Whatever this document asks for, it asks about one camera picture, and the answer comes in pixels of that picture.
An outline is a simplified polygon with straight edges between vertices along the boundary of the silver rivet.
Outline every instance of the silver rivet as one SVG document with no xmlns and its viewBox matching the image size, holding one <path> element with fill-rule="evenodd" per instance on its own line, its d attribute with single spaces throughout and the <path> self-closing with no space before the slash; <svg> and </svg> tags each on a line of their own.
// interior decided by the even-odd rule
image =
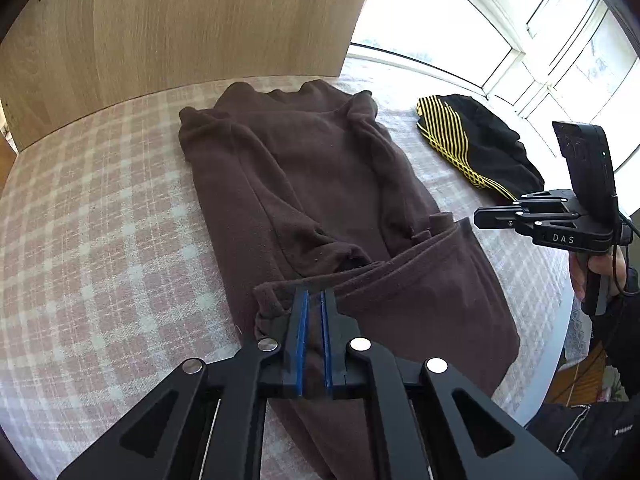
<svg viewBox="0 0 640 480">
<path fill-rule="evenodd" d="M 278 347 L 278 342 L 270 337 L 265 337 L 258 341 L 258 348 L 263 352 L 271 352 Z"/>
<path fill-rule="evenodd" d="M 427 361 L 427 368 L 434 374 L 441 374 L 447 371 L 447 362 L 439 357 L 432 357 Z"/>
<path fill-rule="evenodd" d="M 358 352 L 364 352 L 365 350 L 369 350 L 369 348 L 371 348 L 371 341 L 369 341 L 365 337 L 357 337 L 356 339 L 352 339 L 349 345 L 351 345 L 351 348 L 357 350 Z"/>
<path fill-rule="evenodd" d="M 200 359 L 187 359 L 182 363 L 182 371 L 186 374 L 197 374 L 200 370 L 202 370 Z"/>
</svg>

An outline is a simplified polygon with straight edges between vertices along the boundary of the pink checkered tablecloth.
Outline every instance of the pink checkered tablecloth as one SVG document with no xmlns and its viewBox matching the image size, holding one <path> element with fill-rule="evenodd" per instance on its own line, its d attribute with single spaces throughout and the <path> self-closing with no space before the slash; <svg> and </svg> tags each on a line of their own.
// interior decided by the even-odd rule
<svg viewBox="0 0 640 480">
<path fill-rule="evenodd" d="M 293 91 L 312 79 L 245 80 L 259 91 Z M 490 205 L 415 127 L 418 97 L 465 91 L 350 58 L 328 81 L 373 92 L 378 120 L 443 210 L 461 218 Z M 239 347 L 177 137 L 181 108 L 213 106 L 229 83 L 115 105 L 16 160 L 0 199 L 0 425 L 41 480 L 55 478 L 183 359 L 209 362 Z M 566 257 L 514 233 L 477 234 L 522 340 L 494 395 L 513 413 L 551 333 Z M 271 412 L 262 477 L 317 478 Z"/>
</svg>

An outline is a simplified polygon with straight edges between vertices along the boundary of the brown shirt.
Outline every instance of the brown shirt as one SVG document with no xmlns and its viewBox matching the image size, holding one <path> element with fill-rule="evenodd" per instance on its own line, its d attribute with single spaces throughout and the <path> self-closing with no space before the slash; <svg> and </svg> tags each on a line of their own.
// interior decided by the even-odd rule
<svg viewBox="0 0 640 480">
<path fill-rule="evenodd" d="M 296 285 L 332 286 L 364 336 L 398 357 L 443 357 L 490 395 L 519 345 L 498 279 L 468 219 L 438 211 L 376 113 L 370 92 L 320 80 L 268 94 L 235 83 L 214 108 L 180 112 L 234 322 L 268 335 Z M 320 340 L 312 312 L 312 389 Z M 361 401 L 272 406 L 323 477 L 374 477 Z"/>
</svg>

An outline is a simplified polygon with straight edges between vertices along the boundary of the black cable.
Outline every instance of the black cable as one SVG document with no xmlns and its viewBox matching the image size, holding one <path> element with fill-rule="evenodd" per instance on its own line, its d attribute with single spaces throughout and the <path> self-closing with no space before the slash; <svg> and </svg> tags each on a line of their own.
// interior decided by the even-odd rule
<svg viewBox="0 0 640 480">
<path fill-rule="evenodd" d="M 613 258 L 612 260 L 612 274 L 611 277 L 613 279 L 613 282 L 616 284 L 616 288 L 618 290 L 618 293 L 620 294 L 620 296 L 624 296 L 625 298 L 634 298 L 635 296 L 640 295 L 640 290 L 636 290 L 635 292 L 627 292 L 626 289 L 626 284 L 624 287 L 620 286 L 620 282 L 618 281 L 618 273 L 616 272 L 616 258 L 618 257 L 618 246 L 614 245 L 613 246 Z M 625 269 L 626 275 L 628 276 L 629 274 L 629 257 L 626 257 L 626 269 Z"/>
<path fill-rule="evenodd" d="M 625 224 L 631 227 L 631 230 L 636 234 L 636 236 L 640 237 L 640 230 L 638 230 L 638 228 L 634 225 L 634 223 L 629 218 L 627 218 L 623 214 L 620 215 L 620 218 L 622 218 L 622 221 Z"/>
</svg>

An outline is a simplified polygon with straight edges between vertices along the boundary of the finger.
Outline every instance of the finger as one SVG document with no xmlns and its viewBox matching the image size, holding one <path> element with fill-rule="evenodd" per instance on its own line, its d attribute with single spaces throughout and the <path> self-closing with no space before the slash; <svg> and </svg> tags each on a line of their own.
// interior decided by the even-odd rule
<svg viewBox="0 0 640 480">
<path fill-rule="evenodd" d="M 589 258 L 589 268 L 596 274 L 602 274 L 603 276 L 613 277 L 613 256 L 610 254 L 601 254 L 600 256 L 592 256 Z M 622 254 L 620 247 L 616 248 L 616 276 L 618 278 L 618 284 L 620 288 L 624 288 L 626 283 L 626 262 L 625 257 Z M 609 287 L 610 296 L 618 294 L 618 287 L 616 283 L 611 281 Z"/>
<path fill-rule="evenodd" d="M 583 301 L 587 277 L 580 266 L 576 253 L 569 253 L 569 276 L 571 277 L 571 286 L 574 288 L 575 297 L 579 301 Z"/>
</svg>

